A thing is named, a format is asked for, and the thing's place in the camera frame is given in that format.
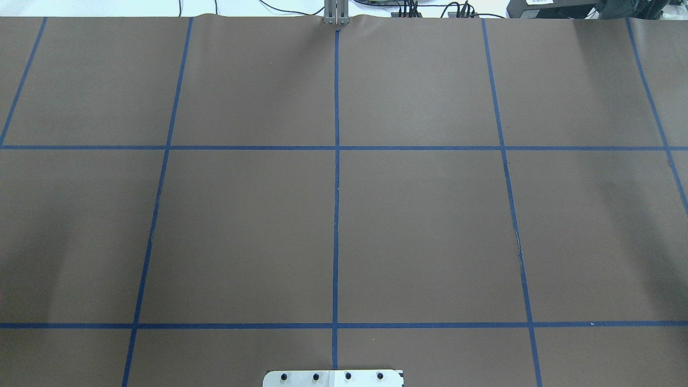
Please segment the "black usb hub left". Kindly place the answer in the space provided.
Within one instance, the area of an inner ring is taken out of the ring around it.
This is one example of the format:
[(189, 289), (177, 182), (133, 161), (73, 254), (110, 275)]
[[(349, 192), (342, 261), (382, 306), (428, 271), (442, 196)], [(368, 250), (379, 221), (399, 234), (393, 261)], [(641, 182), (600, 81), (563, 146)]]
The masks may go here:
[(422, 13), (417, 8), (399, 8), (390, 13), (392, 18), (422, 18)]

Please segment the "black usb hub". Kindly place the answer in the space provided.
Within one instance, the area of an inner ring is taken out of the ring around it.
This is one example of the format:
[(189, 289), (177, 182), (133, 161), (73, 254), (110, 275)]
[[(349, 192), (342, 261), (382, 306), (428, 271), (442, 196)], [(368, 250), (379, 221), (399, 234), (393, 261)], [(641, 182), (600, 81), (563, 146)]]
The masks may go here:
[(446, 12), (449, 19), (470, 19), (477, 14), (478, 12), (470, 4), (456, 5), (455, 11)]
[(392, 18), (422, 18), (422, 13), (417, 8), (399, 8), (390, 13)]

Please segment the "black usb hub right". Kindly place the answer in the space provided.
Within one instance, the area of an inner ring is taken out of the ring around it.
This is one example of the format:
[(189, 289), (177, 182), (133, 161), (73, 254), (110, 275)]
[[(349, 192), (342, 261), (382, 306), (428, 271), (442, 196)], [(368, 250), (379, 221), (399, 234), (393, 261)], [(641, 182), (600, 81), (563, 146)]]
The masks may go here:
[(478, 12), (470, 4), (456, 5), (455, 11), (446, 12), (449, 19), (470, 19), (477, 14)]

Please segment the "black device top right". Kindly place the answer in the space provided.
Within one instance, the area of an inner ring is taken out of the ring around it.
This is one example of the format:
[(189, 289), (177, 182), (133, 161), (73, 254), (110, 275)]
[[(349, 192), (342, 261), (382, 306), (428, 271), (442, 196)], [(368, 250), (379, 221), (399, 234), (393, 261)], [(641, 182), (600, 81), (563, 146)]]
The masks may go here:
[(597, 19), (657, 20), (671, 1), (509, 1), (511, 19)]

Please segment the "aluminium frame post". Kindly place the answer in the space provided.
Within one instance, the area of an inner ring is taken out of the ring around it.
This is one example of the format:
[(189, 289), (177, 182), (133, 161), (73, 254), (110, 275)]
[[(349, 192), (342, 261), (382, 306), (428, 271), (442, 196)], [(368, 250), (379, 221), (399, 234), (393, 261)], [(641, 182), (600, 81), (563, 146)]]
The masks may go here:
[(324, 0), (325, 25), (347, 25), (349, 22), (349, 1)]

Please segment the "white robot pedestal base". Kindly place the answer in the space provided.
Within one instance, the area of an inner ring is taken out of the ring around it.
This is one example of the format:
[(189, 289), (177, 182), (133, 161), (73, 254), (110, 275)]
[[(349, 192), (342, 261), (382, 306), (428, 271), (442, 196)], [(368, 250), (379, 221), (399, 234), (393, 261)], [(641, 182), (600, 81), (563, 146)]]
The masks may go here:
[(263, 386), (404, 386), (402, 370), (275, 370), (265, 374)]

